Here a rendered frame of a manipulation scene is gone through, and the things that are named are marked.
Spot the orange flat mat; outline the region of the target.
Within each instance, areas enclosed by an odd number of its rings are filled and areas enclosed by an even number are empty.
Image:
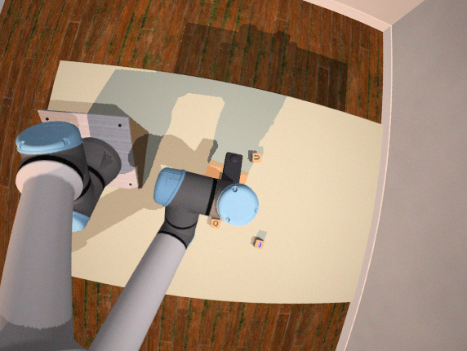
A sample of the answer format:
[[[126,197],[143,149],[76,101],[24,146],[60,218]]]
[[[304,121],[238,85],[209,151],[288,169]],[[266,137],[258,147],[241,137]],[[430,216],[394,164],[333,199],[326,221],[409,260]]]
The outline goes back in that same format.
[[[217,162],[217,161],[214,161],[214,160],[210,159],[210,162],[208,164],[205,176],[209,176],[209,177],[216,178],[216,179],[221,179],[222,173],[223,173],[223,168],[224,168],[223,163],[220,163],[220,162]],[[241,171],[239,183],[245,184],[246,180],[247,180],[247,177],[248,177],[248,174],[249,173],[247,173],[245,171]]]

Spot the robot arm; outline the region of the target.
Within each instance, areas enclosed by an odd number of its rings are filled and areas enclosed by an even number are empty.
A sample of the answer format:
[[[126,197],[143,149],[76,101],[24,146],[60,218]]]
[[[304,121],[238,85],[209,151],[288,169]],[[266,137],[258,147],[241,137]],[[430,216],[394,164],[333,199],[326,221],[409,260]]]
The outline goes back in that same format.
[[[221,179],[164,167],[153,191],[164,222],[86,350],[73,337],[72,232],[85,229],[121,158],[69,122],[31,126],[16,145],[22,193],[0,285],[0,351],[139,351],[199,214],[242,226],[259,210],[239,183],[241,154],[226,153]]]

